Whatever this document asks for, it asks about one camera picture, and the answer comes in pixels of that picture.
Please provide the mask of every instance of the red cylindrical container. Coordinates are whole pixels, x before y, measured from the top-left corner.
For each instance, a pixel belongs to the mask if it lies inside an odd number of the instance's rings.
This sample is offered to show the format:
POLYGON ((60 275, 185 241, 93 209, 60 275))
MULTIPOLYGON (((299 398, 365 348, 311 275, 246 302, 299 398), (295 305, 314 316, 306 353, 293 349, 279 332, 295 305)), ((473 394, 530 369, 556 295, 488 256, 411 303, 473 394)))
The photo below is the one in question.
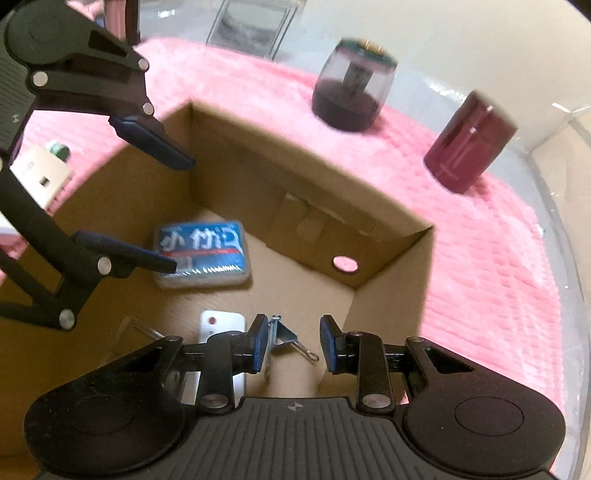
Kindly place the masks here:
POLYGON ((445 188, 465 193, 515 132, 510 117, 473 90, 425 155, 425 166, 445 188))

